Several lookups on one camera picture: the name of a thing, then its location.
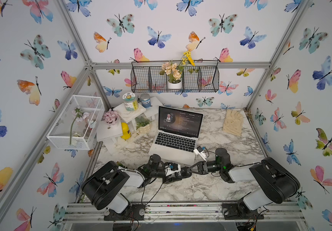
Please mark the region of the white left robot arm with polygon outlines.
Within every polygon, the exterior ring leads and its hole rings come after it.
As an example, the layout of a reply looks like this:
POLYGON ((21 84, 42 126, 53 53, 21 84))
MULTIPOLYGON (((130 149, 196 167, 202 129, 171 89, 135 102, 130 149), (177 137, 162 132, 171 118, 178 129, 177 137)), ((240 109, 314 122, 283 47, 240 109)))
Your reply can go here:
POLYGON ((109 161, 89 176, 81 185, 84 195, 97 210, 107 209, 117 214, 126 213, 131 203, 120 191, 123 187, 145 188, 156 179, 162 185, 178 182, 192 176, 187 167, 172 162, 163 162, 159 155, 151 155, 148 162, 136 170, 119 166, 109 161))

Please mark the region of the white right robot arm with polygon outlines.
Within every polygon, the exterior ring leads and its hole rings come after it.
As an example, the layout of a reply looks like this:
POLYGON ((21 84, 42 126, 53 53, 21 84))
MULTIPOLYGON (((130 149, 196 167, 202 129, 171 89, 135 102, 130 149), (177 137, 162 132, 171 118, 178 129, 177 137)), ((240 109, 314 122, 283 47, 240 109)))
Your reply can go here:
POLYGON ((235 166, 224 148, 215 151, 214 161, 200 161, 187 168, 188 173, 206 175, 218 172, 227 183, 256 181, 259 188, 244 196, 238 206, 246 213, 271 203, 280 204, 296 194, 300 188, 297 178, 273 158, 260 162, 235 166))

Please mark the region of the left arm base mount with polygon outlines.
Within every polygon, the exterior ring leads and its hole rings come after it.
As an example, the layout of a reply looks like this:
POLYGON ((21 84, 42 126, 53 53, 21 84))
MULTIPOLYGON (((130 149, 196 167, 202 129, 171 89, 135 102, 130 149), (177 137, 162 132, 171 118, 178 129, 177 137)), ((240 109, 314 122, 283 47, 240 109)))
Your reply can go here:
POLYGON ((107 208, 104 213, 104 221, 144 220, 146 206, 142 204, 130 204, 121 213, 107 208))

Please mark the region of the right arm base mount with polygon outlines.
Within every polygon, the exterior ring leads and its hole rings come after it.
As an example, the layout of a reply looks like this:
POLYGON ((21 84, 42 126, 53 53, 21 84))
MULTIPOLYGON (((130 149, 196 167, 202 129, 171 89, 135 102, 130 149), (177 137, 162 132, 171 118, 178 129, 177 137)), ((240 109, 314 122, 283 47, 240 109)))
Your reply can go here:
POLYGON ((222 204, 222 213, 225 220, 264 219, 256 210, 250 210, 243 200, 222 204))

